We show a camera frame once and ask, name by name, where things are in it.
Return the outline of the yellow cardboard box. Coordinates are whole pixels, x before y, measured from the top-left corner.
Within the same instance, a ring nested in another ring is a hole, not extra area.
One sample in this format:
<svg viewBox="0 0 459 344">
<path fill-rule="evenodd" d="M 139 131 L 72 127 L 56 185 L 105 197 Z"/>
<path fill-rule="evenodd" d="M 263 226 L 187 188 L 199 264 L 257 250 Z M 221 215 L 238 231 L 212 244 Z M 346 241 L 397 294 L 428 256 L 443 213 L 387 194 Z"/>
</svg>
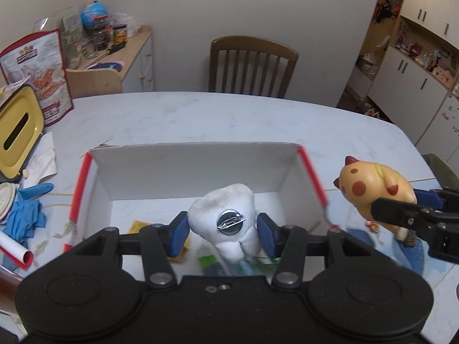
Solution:
<svg viewBox="0 0 459 344">
<path fill-rule="evenodd" d="M 131 223 L 131 227 L 128 230 L 128 234 L 137 234 L 142 228 L 145 228 L 147 226 L 150 226 L 150 223 L 140 221 L 140 220 L 134 220 Z M 183 263 L 185 260 L 185 256 L 188 253 L 189 249 L 190 249 L 190 236 L 186 238 L 184 246 L 182 250 L 180 251 L 179 256 L 169 257 L 168 260 L 172 263 Z"/>
</svg>

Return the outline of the orange spotted animal toy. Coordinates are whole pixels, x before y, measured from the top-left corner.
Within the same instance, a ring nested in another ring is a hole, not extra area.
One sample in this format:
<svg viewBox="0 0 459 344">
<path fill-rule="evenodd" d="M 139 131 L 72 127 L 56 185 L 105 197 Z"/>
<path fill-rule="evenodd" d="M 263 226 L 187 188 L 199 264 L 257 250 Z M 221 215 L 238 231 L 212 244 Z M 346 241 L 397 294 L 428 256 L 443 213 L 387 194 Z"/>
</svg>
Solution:
<svg viewBox="0 0 459 344">
<path fill-rule="evenodd" d="M 378 223 L 371 214 L 371 205 L 379 198 L 417 204 L 414 189 L 398 171 L 387 165 L 361 161 L 349 155 L 345 157 L 345 165 L 334 181 L 334 186 L 366 220 L 366 226 L 370 231 L 378 233 L 379 225 L 382 225 L 393 233 L 398 241 L 406 239 L 408 229 Z"/>
</svg>

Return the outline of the white tooth plush keychain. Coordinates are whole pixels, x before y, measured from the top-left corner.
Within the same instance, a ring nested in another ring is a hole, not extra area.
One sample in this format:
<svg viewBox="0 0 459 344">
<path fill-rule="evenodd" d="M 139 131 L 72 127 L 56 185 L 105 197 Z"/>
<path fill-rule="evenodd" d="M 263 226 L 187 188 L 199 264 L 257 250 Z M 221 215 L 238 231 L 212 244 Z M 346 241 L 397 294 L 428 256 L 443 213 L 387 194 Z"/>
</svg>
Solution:
<svg viewBox="0 0 459 344">
<path fill-rule="evenodd" d="M 230 263 L 260 253 L 254 193 L 235 183 L 197 199 L 188 211 L 191 231 L 211 243 Z"/>
</svg>

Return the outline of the white green plastic pouch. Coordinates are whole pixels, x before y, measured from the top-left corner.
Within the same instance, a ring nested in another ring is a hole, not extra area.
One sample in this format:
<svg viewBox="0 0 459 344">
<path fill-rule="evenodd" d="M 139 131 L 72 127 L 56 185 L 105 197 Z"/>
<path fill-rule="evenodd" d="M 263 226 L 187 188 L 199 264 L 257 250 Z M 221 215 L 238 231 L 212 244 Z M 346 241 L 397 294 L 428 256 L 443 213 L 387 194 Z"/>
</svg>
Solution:
<svg viewBox="0 0 459 344">
<path fill-rule="evenodd" d="M 277 259 L 262 256 L 230 263 L 214 254 L 199 256 L 198 262 L 203 276 L 271 276 L 279 264 Z"/>
</svg>

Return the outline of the green upholstered chair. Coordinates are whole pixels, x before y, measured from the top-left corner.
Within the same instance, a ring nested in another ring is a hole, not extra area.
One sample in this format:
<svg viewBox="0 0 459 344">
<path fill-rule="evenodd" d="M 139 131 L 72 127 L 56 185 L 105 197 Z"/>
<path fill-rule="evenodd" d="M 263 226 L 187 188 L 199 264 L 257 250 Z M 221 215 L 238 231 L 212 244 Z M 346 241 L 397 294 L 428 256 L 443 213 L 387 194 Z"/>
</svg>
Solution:
<svg viewBox="0 0 459 344">
<path fill-rule="evenodd" d="M 423 158 L 442 188 L 459 189 L 459 179 L 449 165 L 435 154 L 424 154 Z"/>
</svg>

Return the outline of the red white cardboard box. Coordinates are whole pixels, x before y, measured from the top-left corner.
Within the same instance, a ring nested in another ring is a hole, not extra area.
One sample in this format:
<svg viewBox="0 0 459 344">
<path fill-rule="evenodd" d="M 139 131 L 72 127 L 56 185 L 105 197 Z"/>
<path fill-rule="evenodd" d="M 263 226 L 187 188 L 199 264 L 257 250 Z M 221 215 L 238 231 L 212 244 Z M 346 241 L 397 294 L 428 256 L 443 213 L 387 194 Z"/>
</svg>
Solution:
<svg viewBox="0 0 459 344">
<path fill-rule="evenodd" d="M 141 144 L 85 155 L 70 209 L 75 229 L 65 244 L 73 247 L 107 227 L 126 233 L 136 220 L 168 224 L 196 199 L 234 183 L 247 185 L 256 211 L 276 224 L 328 231 L 328 199 L 297 144 Z"/>
</svg>

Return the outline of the blue rubber glove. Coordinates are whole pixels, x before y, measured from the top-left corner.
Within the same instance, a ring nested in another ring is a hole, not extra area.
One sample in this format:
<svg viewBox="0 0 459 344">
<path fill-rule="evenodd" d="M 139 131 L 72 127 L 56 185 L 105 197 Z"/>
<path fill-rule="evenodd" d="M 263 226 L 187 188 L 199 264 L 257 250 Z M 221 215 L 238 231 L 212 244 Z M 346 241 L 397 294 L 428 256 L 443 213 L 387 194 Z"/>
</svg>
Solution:
<svg viewBox="0 0 459 344">
<path fill-rule="evenodd" d="M 4 233 L 23 245 L 34 237 L 36 228 L 45 228 L 47 217 L 43 212 L 39 197 L 48 194 L 54 185 L 42 183 L 16 191 L 12 208 L 6 217 Z"/>
</svg>

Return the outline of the red white rolled paper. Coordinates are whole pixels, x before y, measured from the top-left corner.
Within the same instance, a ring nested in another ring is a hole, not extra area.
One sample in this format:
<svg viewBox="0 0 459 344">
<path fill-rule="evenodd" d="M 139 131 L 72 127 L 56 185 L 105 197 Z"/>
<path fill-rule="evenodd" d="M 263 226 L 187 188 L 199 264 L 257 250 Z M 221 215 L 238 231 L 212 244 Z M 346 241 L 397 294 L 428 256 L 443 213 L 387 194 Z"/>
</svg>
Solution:
<svg viewBox="0 0 459 344">
<path fill-rule="evenodd" d="M 27 270 L 34 261 L 34 254 L 29 249 L 27 239 L 16 241 L 1 231 L 1 251 L 19 268 Z"/>
</svg>

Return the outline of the white paper napkin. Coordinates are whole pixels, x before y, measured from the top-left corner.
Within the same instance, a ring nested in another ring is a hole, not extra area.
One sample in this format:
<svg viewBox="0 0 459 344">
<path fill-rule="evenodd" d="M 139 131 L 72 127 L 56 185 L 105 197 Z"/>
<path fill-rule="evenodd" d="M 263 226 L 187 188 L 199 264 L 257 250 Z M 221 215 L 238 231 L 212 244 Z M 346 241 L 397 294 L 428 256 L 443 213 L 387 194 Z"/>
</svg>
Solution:
<svg viewBox="0 0 459 344">
<path fill-rule="evenodd" d="M 38 185 L 43 179 L 58 173 L 54 136 L 44 134 L 34 148 L 23 170 L 23 188 Z"/>
</svg>

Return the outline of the white paper cup lid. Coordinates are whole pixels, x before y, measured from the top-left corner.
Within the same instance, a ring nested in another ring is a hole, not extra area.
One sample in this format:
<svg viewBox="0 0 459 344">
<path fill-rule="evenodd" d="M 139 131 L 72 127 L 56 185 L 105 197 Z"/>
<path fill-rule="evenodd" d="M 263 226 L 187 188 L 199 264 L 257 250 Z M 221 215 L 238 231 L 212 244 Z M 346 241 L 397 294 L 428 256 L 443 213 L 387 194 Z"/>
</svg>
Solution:
<svg viewBox="0 0 459 344">
<path fill-rule="evenodd" d="M 14 183 L 0 184 L 0 224 L 5 224 L 8 213 L 12 208 L 15 200 L 18 185 Z"/>
</svg>

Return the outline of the wooden side cabinet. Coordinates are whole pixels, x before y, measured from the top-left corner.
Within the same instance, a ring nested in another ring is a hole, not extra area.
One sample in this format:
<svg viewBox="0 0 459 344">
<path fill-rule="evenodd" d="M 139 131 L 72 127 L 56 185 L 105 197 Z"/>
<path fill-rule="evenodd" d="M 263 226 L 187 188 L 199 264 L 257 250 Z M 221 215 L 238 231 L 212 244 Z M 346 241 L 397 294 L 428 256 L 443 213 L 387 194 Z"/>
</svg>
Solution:
<svg viewBox="0 0 459 344">
<path fill-rule="evenodd" d="M 153 28 L 142 25 L 124 48 L 66 71 L 71 98 L 154 90 Z"/>
</svg>

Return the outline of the yellow tissue box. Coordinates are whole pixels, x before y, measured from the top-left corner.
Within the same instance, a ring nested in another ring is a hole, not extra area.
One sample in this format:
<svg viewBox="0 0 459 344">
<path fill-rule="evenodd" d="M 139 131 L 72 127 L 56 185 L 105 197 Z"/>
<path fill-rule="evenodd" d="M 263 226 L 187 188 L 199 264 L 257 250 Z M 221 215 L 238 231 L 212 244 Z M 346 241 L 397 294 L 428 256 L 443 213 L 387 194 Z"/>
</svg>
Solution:
<svg viewBox="0 0 459 344">
<path fill-rule="evenodd" d="M 23 84 L 1 105 L 1 181 L 18 182 L 44 131 L 34 89 Z"/>
</svg>

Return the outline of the brown wooden chair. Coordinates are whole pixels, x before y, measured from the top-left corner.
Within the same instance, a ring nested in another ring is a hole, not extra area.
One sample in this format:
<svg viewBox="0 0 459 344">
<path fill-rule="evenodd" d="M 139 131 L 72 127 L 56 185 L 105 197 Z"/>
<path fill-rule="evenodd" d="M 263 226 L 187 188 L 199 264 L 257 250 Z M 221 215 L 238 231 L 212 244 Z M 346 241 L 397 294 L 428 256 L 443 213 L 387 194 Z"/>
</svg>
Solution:
<svg viewBox="0 0 459 344">
<path fill-rule="evenodd" d="M 299 53 L 292 47 L 255 36 L 221 36 L 211 43 L 210 92 L 283 99 Z"/>
</svg>

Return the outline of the blue globe toy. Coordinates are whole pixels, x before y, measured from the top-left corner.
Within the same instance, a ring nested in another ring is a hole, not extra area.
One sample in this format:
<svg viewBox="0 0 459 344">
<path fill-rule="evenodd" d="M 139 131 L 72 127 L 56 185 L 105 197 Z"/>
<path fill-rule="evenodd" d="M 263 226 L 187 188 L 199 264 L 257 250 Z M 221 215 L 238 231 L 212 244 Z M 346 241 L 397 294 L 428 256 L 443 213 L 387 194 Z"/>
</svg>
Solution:
<svg viewBox="0 0 459 344">
<path fill-rule="evenodd" d="M 101 2 L 91 2 L 85 6 L 80 12 L 80 18 L 84 29 L 90 29 L 94 27 L 96 19 L 107 16 L 107 8 Z"/>
</svg>

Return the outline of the white wall cabinet unit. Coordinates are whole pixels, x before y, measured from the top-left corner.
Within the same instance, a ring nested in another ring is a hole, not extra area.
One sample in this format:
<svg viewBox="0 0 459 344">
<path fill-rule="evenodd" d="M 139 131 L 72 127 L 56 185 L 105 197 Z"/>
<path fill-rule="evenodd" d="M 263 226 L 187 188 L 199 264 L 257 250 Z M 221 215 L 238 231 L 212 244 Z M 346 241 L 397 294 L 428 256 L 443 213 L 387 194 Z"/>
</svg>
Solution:
<svg viewBox="0 0 459 344">
<path fill-rule="evenodd" d="M 458 153 L 458 0 L 377 0 L 345 88 L 423 153 Z"/>
</svg>

